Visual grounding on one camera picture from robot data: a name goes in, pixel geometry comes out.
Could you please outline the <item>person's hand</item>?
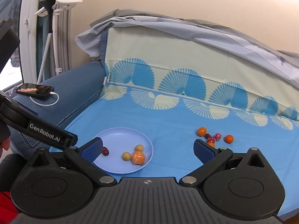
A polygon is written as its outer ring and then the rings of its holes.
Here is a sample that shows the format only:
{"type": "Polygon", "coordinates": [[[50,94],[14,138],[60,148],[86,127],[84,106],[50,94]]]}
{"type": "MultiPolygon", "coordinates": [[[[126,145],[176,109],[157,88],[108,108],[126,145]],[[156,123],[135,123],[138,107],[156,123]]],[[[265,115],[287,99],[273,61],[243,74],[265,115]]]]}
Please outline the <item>person's hand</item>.
{"type": "Polygon", "coordinates": [[[8,151],[9,148],[10,148],[10,139],[7,138],[0,143],[0,157],[3,154],[3,151],[4,150],[8,151]]]}

